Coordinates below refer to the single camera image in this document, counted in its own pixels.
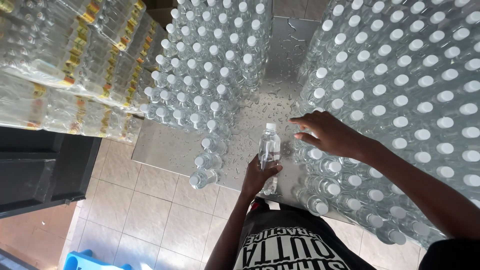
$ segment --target metal table surface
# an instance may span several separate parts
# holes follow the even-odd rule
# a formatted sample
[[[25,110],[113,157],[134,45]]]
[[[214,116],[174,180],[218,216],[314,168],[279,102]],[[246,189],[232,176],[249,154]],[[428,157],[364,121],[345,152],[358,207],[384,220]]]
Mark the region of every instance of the metal table surface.
[[[303,208],[296,199],[296,192],[304,187],[304,165],[293,161],[292,148],[295,125],[288,119],[297,115],[296,100],[302,83],[306,80],[302,67],[304,53],[320,22],[293,18],[274,17],[268,61],[260,89],[244,93],[240,111],[231,128],[228,153],[222,158],[224,166],[219,185],[241,190],[248,162],[258,152],[258,142],[266,123],[275,123],[281,138],[281,163],[275,195],[261,195],[269,200]],[[204,135],[184,133],[145,120],[133,152],[134,161],[189,176],[196,167],[193,159],[201,151],[200,140]],[[337,212],[328,217],[349,222]]]

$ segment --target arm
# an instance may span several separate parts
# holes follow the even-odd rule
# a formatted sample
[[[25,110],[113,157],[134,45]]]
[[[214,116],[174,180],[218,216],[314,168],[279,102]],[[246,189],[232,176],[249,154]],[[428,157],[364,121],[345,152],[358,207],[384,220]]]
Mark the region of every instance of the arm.
[[[318,137],[295,137],[333,155],[353,158],[381,172],[420,208],[425,216],[451,238],[480,239],[480,209],[455,189],[401,159],[376,140],[349,128],[324,111],[307,113],[290,122],[311,129]]]
[[[237,258],[240,235],[245,216],[247,215],[248,206],[262,190],[267,179],[282,170],[282,166],[278,165],[261,172],[257,164],[258,155],[248,164],[240,196],[208,259],[205,270],[226,270],[233,268]]]

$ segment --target black t-shirt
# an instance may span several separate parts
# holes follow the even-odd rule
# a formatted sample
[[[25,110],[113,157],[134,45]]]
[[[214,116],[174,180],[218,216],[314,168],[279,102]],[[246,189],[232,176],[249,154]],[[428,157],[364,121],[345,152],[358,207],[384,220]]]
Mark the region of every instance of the black t-shirt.
[[[420,264],[426,269],[480,269],[480,241],[445,240],[433,244]],[[370,269],[321,218],[307,211],[255,210],[247,214],[235,270]]]

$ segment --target right hand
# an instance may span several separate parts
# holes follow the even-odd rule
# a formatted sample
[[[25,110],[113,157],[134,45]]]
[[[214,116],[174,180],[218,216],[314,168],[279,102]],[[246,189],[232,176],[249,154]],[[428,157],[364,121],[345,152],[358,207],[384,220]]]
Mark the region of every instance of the right hand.
[[[327,111],[316,110],[302,117],[291,118],[289,122],[298,124],[301,130],[309,128],[318,137],[317,139],[308,133],[299,132],[295,134],[295,138],[336,156],[363,162],[366,155],[373,152],[374,146],[379,144],[378,141],[356,132]]]

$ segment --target blue object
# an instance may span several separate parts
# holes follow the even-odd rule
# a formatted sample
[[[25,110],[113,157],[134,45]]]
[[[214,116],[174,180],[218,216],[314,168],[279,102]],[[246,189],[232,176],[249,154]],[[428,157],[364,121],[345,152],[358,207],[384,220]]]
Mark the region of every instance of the blue object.
[[[67,255],[63,270],[132,270],[130,264],[124,264],[122,267],[116,267],[101,260],[94,259],[91,249],[82,252],[72,251]]]

